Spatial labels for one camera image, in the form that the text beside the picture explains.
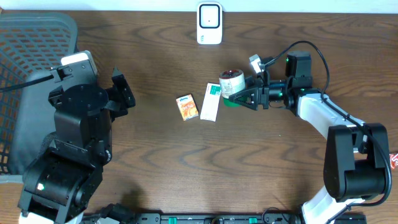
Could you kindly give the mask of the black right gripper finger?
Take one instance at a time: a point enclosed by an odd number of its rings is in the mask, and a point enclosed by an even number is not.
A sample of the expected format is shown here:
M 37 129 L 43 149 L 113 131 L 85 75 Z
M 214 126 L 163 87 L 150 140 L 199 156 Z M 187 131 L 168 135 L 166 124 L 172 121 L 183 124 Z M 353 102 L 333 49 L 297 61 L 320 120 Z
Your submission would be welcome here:
M 258 88 L 249 88 L 232 94 L 228 98 L 229 102 L 244 106 L 251 110 L 258 110 Z
M 246 84 L 246 89 L 250 89 L 258 86 L 258 84 L 260 84 L 260 81 L 256 75 L 255 76 L 252 75 L 245 78 L 245 84 Z

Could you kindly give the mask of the green lidded white jar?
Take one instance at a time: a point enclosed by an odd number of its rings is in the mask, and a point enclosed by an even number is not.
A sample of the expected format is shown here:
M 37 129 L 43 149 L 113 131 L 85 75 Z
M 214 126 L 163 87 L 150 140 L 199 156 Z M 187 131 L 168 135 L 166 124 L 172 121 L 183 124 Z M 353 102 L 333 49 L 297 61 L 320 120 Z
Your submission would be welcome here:
M 229 96 L 245 89 L 244 73 L 242 70 L 226 70 L 220 73 L 219 82 L 221 96 L 227 107 L 238 107 L 239 105 L 229 101 Z

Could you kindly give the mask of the white green carton box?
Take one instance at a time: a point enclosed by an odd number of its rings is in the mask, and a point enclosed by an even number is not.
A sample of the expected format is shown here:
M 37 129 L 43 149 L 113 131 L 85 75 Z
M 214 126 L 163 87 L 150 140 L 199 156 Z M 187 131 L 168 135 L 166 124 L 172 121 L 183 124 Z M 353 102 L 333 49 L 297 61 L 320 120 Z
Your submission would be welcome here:
M 206 87 L 205 97 L 203 99 L 200 119 L 213 122 L 216 121 L 220 96 L 220 84 L 208 83 Z

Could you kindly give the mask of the orange snack bar wrapper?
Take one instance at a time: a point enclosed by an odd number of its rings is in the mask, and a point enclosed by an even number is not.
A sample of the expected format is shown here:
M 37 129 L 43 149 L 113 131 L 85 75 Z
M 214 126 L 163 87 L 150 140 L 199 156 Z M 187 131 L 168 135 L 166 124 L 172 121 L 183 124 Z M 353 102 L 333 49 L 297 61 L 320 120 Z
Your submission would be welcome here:
M 398 153 L 390 153 L 389 158 L 390 158 L 391 169 L 397 168 L 398 167 Z

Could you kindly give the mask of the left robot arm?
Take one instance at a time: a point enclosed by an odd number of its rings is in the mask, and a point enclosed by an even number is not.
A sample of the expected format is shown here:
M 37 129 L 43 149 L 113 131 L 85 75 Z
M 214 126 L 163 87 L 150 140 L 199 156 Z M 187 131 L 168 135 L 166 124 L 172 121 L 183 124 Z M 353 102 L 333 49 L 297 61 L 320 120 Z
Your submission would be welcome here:
M 80 223 L 112 159 L 111 125 L 136 105 L 118 68 L 111 80 L 107 89 L 90 83 L 49 93 L 55 132 L 22 176 L 19 223 Z

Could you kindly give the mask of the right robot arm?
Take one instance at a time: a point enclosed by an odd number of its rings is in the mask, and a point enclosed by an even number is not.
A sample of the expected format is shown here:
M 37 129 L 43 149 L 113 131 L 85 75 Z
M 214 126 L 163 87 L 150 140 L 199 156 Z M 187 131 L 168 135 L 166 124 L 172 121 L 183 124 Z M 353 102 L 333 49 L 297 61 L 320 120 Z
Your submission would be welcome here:
M 325 139 L 324 186 L 296 214 L 279 213 L 282 223 L 365 223 L 365 218 L 344 215 L 353 207 L 373 207 L 386 201 L 392 190 L 386 128 L 366 123 L 333 103 L 323 90 L 312 86 L 309 52 L 289 52 L 284 80 L 271 80 L 275 58 L 250 57 L 255 74 L 245 89 L 229 101 L 252 110 L 267 109 L 282 101 L 284 108 L 310 123 Z

